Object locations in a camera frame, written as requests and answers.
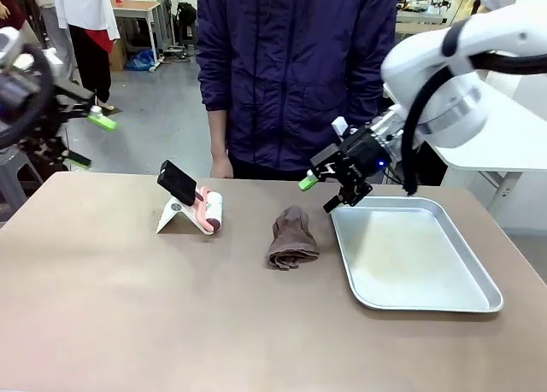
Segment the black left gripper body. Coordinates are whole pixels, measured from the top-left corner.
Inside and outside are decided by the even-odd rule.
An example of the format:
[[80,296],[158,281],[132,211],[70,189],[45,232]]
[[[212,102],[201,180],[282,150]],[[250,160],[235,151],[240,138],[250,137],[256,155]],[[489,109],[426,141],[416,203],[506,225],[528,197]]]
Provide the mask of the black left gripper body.
[[13,125],[25,114],[34,120],[50,107],[54,93],[55,79],[51,72],[2,71],[1,123]]

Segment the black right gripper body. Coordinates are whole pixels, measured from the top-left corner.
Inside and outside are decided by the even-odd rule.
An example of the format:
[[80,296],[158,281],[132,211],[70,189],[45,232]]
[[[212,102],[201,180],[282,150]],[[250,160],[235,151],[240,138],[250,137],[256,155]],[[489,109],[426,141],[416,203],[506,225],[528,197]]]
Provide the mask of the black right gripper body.
[[391,156],[366,126],[350,126],[343,131],[338,149],[343,158],[338,165],[340,184],[362,184],[391,164]]

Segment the person's right hand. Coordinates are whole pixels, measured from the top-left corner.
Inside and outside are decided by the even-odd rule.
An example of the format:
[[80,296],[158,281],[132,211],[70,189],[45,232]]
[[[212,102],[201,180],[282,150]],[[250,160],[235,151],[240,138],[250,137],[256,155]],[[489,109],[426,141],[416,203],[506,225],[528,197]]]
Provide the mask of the person's right hand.
[[212,178],[233,178],[232,163],[226,151],[212,152]]

